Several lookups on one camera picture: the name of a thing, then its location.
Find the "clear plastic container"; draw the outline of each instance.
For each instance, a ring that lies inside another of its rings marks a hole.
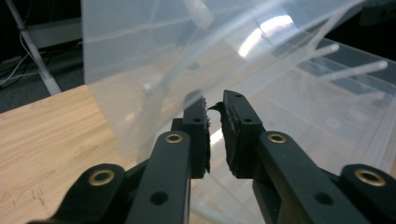
[[[86,83],[125,158],[149,156],[187,93],[201,89],[214,105],[227,89],[244,94],[267,130],[292,136],[318,166],[339,174],[361,162],[388,172],[396,88],[367,73],[396,63],[321,40],[359,2],[83,1]],[[337,50],[369,64],[322,57]],[[193,182],[191,211],[210,222],[262,223],[251,181],[229,172],[219,114],[208,116],[212,174]]]

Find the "wooden surface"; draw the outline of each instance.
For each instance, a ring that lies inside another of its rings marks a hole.
[[[52,216],[89,167],[132,167],[86,86],[0,114],[0,223]]]

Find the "wood grain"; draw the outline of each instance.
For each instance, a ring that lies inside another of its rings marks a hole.
[[[0,114],[0,223],[53,215],[91,166],[132,167],[116,147],[87,86]]]

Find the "dark floor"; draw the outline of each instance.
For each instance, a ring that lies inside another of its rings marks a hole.
[[[42,57],[61,91],[67,91],[84,84],[81,45],[49,51],[48,53],[43,53]],[[19,60],[1,63],[0,79],[6,78],[12,71],[12,69],[5,68],[13,68],[18,62]],[[20,66],[16,75],[29,74],[35,71],[36,66],[29,59]],[[1,87],[0,113],[50,96],[38,73],[29,77],[12,79],[1,85]]]

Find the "brass screw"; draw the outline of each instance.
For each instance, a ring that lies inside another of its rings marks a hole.
[[[107,177],[104,179],[97,179],[97,176],[101,175],[101,174],[106,174]],[[114,179],[114,172],[112,170],[98,170],[93,172],[93,174],[90,176],[90,179],[88,180],[88,182],[90,182],[90,184],[92,186],[102,186],[105,184],[110,183],[111,180]]]
[[[168,143],[179,143],[183,141],[183,136],[177,133],[171,133],[165,137],[165,141]]]
[[[376,186],[376,187],[382,187],[387,184],[385,179],[377,174],[376,172],[366,170],[366,169],[358,169],[355,171],[355,176],[362,182]]]
[[[268,139],[274,143],[285,143],[286,142],[286,138],[283,135],[280,135],[277,133],[272,133],[272,134],[268,135]]]

